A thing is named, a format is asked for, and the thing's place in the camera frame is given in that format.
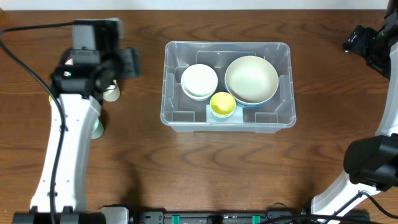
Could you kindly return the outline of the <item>cream white cup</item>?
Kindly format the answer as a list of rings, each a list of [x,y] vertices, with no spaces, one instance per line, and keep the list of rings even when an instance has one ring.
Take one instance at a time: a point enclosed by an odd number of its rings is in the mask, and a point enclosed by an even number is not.
[[[103,99],[108,102],[113,102],[118,100],[121,92],[116,80],[113,80],[113,83],[107,87],[103,93]]]

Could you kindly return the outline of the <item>green cup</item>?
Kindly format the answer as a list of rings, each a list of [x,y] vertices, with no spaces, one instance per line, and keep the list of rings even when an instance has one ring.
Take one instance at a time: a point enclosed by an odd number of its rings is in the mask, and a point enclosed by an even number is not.
[[[99,118],[96,119],[93,125],[93,130],[91,132],[91,138],[92,139],[98,139],[100,138],[104,133],[104,126],[99,120]]]

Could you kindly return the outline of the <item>white small bowl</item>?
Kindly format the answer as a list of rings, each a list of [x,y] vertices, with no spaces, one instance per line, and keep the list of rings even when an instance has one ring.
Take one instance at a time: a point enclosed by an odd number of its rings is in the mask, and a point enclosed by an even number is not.
[[[188,67],[181,77],[181,87],[184,93],[193,96],[213,94],[218,86],[218,76],[209,66],[196,64]]]

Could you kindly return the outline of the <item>beige large bowl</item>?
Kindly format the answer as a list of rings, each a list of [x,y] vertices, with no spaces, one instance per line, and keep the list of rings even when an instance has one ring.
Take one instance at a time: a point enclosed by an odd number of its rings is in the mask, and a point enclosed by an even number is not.
[[[260,103],[275,95],[279,76],[270,62],[249,55],[237,58],[227,67],[224,85],[239,100]]]

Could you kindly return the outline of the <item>blue cup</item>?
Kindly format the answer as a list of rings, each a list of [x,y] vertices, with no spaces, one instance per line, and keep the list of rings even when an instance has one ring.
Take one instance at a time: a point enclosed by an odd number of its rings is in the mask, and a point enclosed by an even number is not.
[[[217,118],[228,118],[228,117],[230,117],[232,114],[233,114],[233,112],[232,112],[232,113],[229,113],[229,114],[212,113],[212,116],[217,117]]]

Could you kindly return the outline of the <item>pink cup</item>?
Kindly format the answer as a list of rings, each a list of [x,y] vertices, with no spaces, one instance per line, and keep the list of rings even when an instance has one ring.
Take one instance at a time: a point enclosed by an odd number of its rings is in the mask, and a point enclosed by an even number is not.
[[[73,59],[70,58],[65,62],[65,65],[73,65]]]

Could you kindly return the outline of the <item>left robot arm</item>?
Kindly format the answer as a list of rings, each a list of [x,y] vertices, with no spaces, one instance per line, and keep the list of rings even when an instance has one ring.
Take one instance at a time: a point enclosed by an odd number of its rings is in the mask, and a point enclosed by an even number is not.
[[[44,168],[26,213],[14,223],[129,223],[121,205],[86,209],[86,167],[93,130],[99,126],[103,95],[120,78],[140,75],[137,49],[121,49],[121,21],[71,22],[73,45],[60,57],[45,89],[51,127]]]

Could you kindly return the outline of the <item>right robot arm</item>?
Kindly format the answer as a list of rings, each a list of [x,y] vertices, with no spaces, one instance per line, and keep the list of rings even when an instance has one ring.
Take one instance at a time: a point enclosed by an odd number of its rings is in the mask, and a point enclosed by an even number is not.
[[[397,0],[390,0],[380,30],[357,26],[341,46],[389,80],[384,113],[375,135],[352,142],[343,172],[310,208],[295,220],[302,223],[364,223],[349,212],[368,198],[397,186]]]

